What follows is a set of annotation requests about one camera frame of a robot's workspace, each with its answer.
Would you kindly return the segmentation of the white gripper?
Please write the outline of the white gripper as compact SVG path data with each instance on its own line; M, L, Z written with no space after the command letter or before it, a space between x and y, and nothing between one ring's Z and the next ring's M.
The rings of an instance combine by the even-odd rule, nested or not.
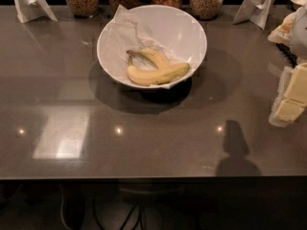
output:
M284 68L269 123L275 127L288 126L303 113L305 107L302 104L307 104L307 63L299 64L295 69Z

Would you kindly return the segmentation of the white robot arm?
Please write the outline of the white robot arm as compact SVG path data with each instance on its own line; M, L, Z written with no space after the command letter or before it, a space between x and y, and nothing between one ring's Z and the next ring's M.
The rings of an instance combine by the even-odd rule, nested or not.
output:
M277 96L269 122L276 127L292 124L307 107L307 10L301 6L287 15L268 36L273 43L284 44L297 56L294 68L285 66L280 75Z

